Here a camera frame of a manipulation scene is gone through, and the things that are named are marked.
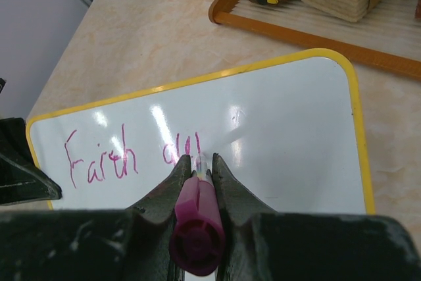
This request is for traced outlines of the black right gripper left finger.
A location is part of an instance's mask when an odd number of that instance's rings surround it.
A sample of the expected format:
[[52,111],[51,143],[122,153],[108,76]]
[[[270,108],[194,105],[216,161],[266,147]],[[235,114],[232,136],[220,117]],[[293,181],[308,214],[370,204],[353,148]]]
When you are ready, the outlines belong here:
[[183,280],[170,258],[174,207],[191,176],[183,155],[159,185],[125,209],[1,214],[2,280]]

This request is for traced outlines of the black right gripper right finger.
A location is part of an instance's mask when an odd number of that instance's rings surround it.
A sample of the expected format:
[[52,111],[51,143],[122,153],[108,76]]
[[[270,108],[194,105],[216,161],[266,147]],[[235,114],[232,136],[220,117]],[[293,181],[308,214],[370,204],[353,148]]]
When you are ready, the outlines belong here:
[[212,156],[226,233],[218,280],[419,280],[420,255],[405,228],[377,215],[279,213]]

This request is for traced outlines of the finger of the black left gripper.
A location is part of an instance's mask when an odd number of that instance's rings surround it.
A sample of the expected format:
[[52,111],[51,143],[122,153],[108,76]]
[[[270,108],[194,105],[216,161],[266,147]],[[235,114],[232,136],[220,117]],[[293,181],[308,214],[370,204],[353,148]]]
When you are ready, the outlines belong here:
[[61,187],[35,166],[23,118],[1,120],[1,204],[58,200]]

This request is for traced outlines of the magenta marker cap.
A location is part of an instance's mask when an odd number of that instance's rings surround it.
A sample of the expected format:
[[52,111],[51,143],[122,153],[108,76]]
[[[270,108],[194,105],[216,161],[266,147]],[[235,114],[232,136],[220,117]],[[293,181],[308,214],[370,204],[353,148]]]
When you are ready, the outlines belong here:
[[169,242],[172,260],[196,276],[211,274],[226,245],[214,186],[196,176],[187,179],[174,211],[176,225]]

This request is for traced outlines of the yellow framed whiteboard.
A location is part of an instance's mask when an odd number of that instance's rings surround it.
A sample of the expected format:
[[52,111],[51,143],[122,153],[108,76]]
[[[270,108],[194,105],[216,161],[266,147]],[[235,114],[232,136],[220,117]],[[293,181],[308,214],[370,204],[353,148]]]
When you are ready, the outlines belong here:
[[53,209],[128,207],[182,155],[218,153],[277,211],[375,211],[357,73],[329,49],[37,116],[26,137]]

